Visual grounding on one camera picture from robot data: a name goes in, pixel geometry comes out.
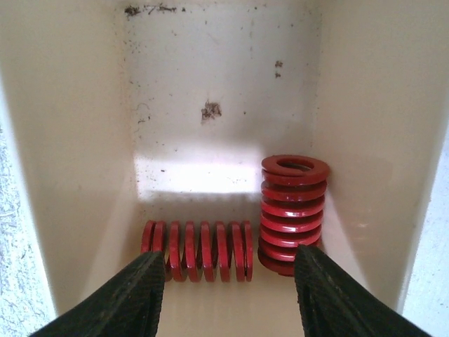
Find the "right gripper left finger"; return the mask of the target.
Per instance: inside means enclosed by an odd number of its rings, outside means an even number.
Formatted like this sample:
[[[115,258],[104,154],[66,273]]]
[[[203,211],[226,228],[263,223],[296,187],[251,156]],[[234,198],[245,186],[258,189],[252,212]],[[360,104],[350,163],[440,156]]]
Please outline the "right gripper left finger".
[[[33,336],[155,336],[165,271],[160,252],[146,252]]]

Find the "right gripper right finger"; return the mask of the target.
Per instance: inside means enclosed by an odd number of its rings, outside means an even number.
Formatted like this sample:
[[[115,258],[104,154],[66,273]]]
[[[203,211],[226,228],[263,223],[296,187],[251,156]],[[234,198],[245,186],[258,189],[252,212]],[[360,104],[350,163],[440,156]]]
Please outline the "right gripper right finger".
[[[298,246],[294,278],[305,336],[428,335],[315,246]]]

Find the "white spring tray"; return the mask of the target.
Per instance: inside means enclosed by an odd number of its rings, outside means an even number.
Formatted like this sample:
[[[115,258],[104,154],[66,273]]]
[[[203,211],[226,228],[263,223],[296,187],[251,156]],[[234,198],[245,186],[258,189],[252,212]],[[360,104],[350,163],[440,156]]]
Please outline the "white spring tray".
[[[276,154],[330,166],[323,247],[402,310],[447,123],[447,1],[1,2],[1,124],[51,318],[148,220],[258,228]]]

